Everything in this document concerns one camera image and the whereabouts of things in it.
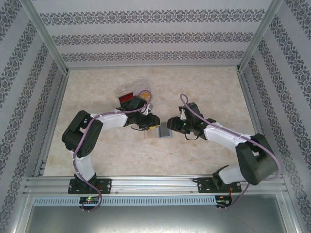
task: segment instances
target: yellow object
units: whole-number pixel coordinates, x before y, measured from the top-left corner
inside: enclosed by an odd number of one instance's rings
[[[160,125],[156,125],[156,126],[153,126],[153,127],[149,127],[150,130],[154,130],[155,128],[159,127]]]
[[[150,94],[148,92],[144,92],[140,95],[140,97],[144,98],[146,101],[149,101]]]

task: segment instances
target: vent slot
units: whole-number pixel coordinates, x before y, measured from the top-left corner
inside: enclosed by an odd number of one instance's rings
[[[36,197],[34,206],[78,206],[80,197]],[[215,196],[105,197],[101,206],[216,205]]]

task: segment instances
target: red object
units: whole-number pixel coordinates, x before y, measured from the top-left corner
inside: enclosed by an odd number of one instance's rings
[[[131,100],[132,98],[134,98],[133,92],[128,93],[128,94],[126,94],[126,95],[124,95],[124,96],[119,97],[119,101],[120,101],[120,103],[123,103],[123,102],[125,102],[125,101],[127,101],[127,100]]]

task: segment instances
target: gray object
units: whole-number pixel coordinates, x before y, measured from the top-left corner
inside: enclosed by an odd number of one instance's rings
[[[166,127],[167,122],[162,122],[160,127],[158,127],[158,137],[168,138],[173,137],[173,131]]]

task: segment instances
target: patterned wallpaper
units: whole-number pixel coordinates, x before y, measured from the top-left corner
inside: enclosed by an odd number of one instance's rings
[[[0,233],[33,175],[62,80],[18,0],[0,0]]]
[[[283,2],[244,70],[303,232],[311,232],[310,3]]]
[[[237,65],[271,0],[34,0],[67,66]]]

